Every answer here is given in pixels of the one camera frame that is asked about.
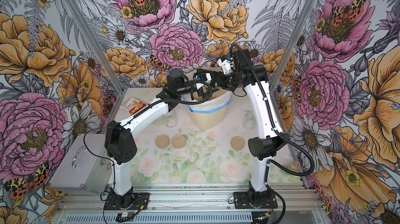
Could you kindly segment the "glass jar with tea leaves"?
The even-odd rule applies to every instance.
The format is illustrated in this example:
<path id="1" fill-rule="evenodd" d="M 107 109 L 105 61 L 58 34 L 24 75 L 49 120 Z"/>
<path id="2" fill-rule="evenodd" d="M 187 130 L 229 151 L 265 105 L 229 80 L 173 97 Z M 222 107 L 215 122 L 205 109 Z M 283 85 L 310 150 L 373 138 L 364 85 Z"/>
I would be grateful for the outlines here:
<path id="1" fill-rule="evenodd" d="M 256 127 L 256 118 L 253 111 L 246 111 L 243 120 L 243 126 L 247 130 L 253 130 Z"/>

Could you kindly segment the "glass tea jar beige lid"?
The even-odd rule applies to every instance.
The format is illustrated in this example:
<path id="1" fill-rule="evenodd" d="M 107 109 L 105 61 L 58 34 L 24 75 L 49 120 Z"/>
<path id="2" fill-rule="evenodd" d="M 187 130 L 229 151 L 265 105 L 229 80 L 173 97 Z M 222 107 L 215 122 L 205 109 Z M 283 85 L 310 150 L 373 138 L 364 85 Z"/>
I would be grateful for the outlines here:
<path id="1" fill-rule="evenodd" d="M 197 91 L 198 93 L 205 93 L 205 92 L 212 93 L 212 92 L 213 92 L 213 87 L 212 87 L 212 85 L 209 84 L 209 83 L 206 82 L 206 81 L 196 80 L 196 81 L 194 82 L 194 84 L 195 84 L 196 91 Z"/>

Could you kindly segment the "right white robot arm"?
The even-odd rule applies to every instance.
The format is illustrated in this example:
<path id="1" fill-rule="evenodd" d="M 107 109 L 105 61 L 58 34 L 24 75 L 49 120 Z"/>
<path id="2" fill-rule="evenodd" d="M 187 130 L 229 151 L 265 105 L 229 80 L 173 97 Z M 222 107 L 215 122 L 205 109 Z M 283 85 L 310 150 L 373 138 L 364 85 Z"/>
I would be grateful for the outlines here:
<path id="1" fill-rule="evenodd" d="M 268 184 L 268 173 L 271 165 L 275 165 L 288 174 L 305 177 L 310 175 L 316 163 L 312 156 L 300 145 L 290 140 L 288 133 L 280 125 L 280 112 L 275 109 L 273 99 L 269 92 L 269 80 L 263 65 L 253 65 L 248 50 L 242 49 L 238 44 L 229 48 L 229 56 L 222 62 L 223 71 L 216 75 L 218 88 L 235 91 L 241 86 L 250 98 L 256 119 L 258 136 L 248 140 L 251 154 L 256 158 L 254 171 L 247 193 L 236 192 L 234 199 L 238 208 L 262 208 L 267 205 L 274 207 L 273 199 L 277 197 Z M 309 168 L 304 172 L 295 172 L 274 160 L 278 150 L 286 144 L 298 149 L 310 162 Z"/>

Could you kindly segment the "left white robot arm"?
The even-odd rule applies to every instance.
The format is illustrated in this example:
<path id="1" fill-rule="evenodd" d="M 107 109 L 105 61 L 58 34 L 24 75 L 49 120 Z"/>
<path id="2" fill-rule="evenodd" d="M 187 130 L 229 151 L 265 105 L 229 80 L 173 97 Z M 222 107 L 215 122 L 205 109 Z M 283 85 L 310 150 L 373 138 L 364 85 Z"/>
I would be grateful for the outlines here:
<path id="1" fill-rule="evenodd" d="M 150 104 L 125 120 L 111 121 L 106 126 L 105 159 L 111 162 L 114 182 L 105 200 L 105 211 L 130 209 L 136 205 L 130 167 L 138 151 L 134 141 L 137 135 L 178 104 L 198 104 L 194 100 L 183 101 L 181 97 L 184 95 L 193 96 L 196 93 L 203 98 L 200 103 L 206 102 L 213 94 L 214 84 L 211 71 L 197 70 L 193 79 L 188 79 L 181 69 L 172 69 L 162 91 Z"/>

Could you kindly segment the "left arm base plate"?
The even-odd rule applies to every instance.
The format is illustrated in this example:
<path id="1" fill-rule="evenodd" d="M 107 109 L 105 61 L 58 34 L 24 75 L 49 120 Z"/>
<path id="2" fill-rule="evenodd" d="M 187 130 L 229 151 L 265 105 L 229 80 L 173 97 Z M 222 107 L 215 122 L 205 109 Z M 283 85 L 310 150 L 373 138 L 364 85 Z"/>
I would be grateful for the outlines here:
<path id="1" fill-rule="evenodd" d="M 120 196 L 112 192 L 106 199 L 104 210 L 146 210 L 149 198 L 149 193 L 133 193 L 129 191 Z"/>

